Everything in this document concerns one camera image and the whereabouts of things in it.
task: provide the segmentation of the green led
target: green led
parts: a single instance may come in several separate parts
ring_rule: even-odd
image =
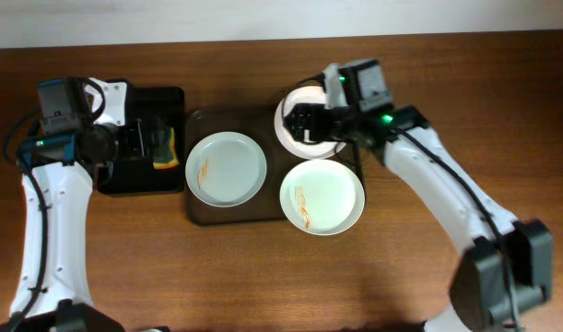
[[[393,116],[385,114],[384,116],[381,117],[381,120],[385,123],[385,124],[389,124],[392,120],[393,120]]]

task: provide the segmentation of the white wall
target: white wall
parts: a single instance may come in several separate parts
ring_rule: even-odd
[[[0,0],[0,48],[563,29],[563,0]]]

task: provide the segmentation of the plate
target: plate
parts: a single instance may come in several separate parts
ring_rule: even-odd
[[[251,199],[266,176],[266,158],[252,138],[216,133],[193,147],[185,165],[191,192],[204,203],[234,207]]]
[[[291,91],[286,96],[284,114],[287,116],[293,110],[293,107],[301,102],[307,103],[326,103],[326,94],[321,87],[303,87]],[[281,108],[283,101],[279,102],[275,112],[275,133],[277,138],[292,154],[308,160],[325,159],[334,155],[336,152],[343,149],[346,143],[339,142],[322,142],[316,145],[306,145],[293,140],[289,131],[283,126],[283,119],[281,117]]]
[[[365,191],[345,165],[309,160],[287,174],[279,200],[287,219],[302,231],[334,235],[357,222],[365,207]]]

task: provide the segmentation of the brown wood surface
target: brown wood surface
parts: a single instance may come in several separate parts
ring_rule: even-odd
[[[563,331],[563,31],[0,50],[0,151],[45,79],[180,86],[191,110],[276,103],[292,82],[358,58],[382,60],[396,101],[431,120],[487,193],[552,230],[555,297],[523,321]],[[94,194],[93,301],[128,329],[336,330],[427,319],[448,301],[456,253],[404,183],[373,159],[364,170],[363,216],[331,237],[287,222],[197,228],[185,219],[185,194]],[[18,284],[24,206],[18,170],[0,153],[0,323]]]

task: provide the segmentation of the wooden table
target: wooden table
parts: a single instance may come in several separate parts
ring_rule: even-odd
[[[192,110],[274,104],[283,87],[358,58],[382,60],[397,103],[414,103],[487,193],[551,229],[555,298],[523,321],[563,331],[563,31],[0,50],[0,150],[10,126],[38,105],[45,79],[180,86]],[[185,194],[94,194],[93,301],[128,329],[336,330],[427,319],[448,301],[456,253],[402,181],[373,158],[364,171],[363,216],[331,237],[288,222],[197,228],[185,218]],[[0,154],[0,323],[18,284],[24,206],[19,172]]]

